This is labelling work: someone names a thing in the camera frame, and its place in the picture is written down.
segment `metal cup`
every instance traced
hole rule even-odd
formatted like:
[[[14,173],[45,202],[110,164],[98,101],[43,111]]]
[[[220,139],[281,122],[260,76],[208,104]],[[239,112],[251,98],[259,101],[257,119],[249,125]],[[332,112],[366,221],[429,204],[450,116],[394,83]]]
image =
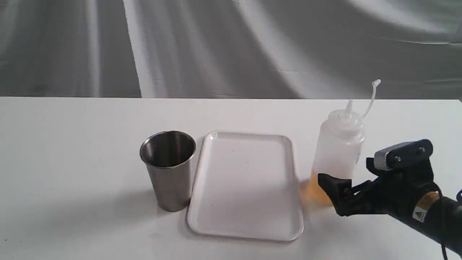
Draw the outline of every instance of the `metal cup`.
[[[146,164],[161,209],[179,211],[191,199],[191,158],[196,143],[179,131],[157,133],[144,141],[140,157]]]

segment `warning label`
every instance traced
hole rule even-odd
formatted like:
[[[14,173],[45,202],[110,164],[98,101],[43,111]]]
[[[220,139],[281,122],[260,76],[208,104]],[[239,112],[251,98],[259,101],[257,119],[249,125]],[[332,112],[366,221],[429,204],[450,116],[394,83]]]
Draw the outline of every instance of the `warning label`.
[[[412,218],[424,222],[425,216],[427,215],[427,211],[430,209],[431,205],[439,199],[438,192],[428,192],[424,196],[422,196],[417,202],[414,211],[412,213]]]

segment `white table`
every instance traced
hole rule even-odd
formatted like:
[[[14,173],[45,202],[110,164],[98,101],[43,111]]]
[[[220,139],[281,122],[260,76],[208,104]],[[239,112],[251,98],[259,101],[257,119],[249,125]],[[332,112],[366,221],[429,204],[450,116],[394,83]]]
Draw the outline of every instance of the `white table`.
[[[368,101],[356,101],[362,113]],[[345,100],[0,98],[0,259],[442,259],[440,245],[389,216],[307,216],[291,243],[195,235],[185,210],[156,206],[138,151],[150,134],[212,130],[277,133],[295,144],[308,178],[319,126]],[[365,157],[428,138],[435,180],[462,188],[462,104],[378,100],[355,183],[374,176]],[[459,259],[448,252],[450,259]]]

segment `robotic arm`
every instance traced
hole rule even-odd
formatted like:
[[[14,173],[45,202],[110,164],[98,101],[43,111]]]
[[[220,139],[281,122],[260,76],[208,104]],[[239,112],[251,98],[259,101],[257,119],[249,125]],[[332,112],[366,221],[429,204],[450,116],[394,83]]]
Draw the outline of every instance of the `robotic arm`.
[[[429,140],[400,143],[367,158],[373,181],[352,187],[342,180],[320,173],[318,184],[340,216],[388,214],[462,256],[462,198],[443,197],[433,182]]]

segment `cup rim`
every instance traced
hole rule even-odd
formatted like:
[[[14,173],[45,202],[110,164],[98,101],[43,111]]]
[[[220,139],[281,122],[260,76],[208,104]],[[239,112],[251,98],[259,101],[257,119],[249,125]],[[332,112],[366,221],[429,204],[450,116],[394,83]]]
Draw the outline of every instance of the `cup rim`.
[[[190,157],[188,157],[184,162],[180,163],[180,164],[177,164],[177,165],[173,165],[173,166],[168,166],[168,167],[159,167],[159,166],[155,166],[149,162],[146,162],[145,159],[143,158],[143,156],[141,155],[141,151],[143,149],[143,147],[146,146],[146,144],[152,139],[154,138],[155,136],[158,136],[158,135],[162,135],[162,134],[165,134],[165,133],[179,133],[179,134],[182,134],[182,135],[185,135],[188,139],[192,140],[193,141],[193,144],[194,144],[194,148],[193,148],[193,152],[191,154]],[[155,167],[155,168],[158,168],[158,169],[170,169],[170,168],[175,168],[175,167],[179,167],[185,163],[187,163],[188,161],[191,160],[191,158],[194,156],[194,153],[196,152],[196,141],[194,140],[194,138],[192,138],[190,135],[188,135],[187,133],[184,133],[184,132],[181,132],[181,131],[177,131],[177,130],[170,130],[170,131],[162,131],[162,132],[159,132],[159,133],[155,133],[153,134],[152,136],[148,137],[140,146],[140,158],[141,160],[146,164],[146,165],[149,165],[149,166],[152,166],[152,167]]]

